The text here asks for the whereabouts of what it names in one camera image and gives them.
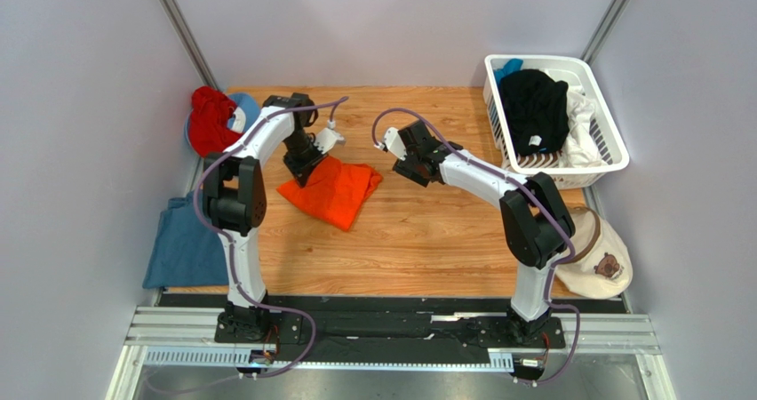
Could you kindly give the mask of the orange t shirt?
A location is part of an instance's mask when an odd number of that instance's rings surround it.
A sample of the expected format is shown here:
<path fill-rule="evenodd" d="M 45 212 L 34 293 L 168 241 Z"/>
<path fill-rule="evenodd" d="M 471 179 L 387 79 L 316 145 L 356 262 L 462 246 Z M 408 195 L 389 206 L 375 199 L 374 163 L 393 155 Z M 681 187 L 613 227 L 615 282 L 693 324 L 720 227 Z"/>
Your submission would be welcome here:
<path fill-rule="evenodd" d="M 303 213 L 348 232 L 382 180 L 367 164 L 348 164 L 326 156 L 304 187 L 290 180 L 276 191 Z"/>

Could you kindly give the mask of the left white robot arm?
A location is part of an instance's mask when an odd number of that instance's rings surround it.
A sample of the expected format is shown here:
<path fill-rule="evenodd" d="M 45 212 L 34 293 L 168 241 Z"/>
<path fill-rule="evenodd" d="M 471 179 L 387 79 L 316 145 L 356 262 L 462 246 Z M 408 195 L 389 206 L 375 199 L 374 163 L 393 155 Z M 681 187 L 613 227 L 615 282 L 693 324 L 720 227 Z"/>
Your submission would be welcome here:
<path fill-rule="evenodd" d="M 204 158 L 198 194 L 201 220 L 210 223 L 221 240 L 229 279 L 215 334 L 219 343 L 259 343 L 273 332 L 259 259 L 259 227 L 267 213 L 263 167 L 284 145 L 284 164 L 296 186 L 304 187 L 328 155 L 306 131 L 318 115 L 319 108 L 305 93 L 272 95 L 241 139 Z"/>

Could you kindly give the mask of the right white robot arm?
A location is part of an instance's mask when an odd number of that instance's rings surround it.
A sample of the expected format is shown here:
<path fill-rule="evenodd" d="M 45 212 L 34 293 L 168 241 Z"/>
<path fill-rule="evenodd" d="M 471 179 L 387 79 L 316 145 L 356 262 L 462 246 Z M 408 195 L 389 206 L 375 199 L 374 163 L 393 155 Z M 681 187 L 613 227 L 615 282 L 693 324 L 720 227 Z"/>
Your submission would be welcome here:
<path fill-rule="evenodd" d="M 393 169 L 422 187 L 460 188 L 498 208 L 506 243 L 518 261 L 504 334 L 525 345 L 540 337 L 551 316 L 554 264 L 569 249 L 575 225 L 552 178 L 525 177 L 484 162 L 461 146 L 434 137 L 422 121 L 386 130 L 381 147 Z"/>

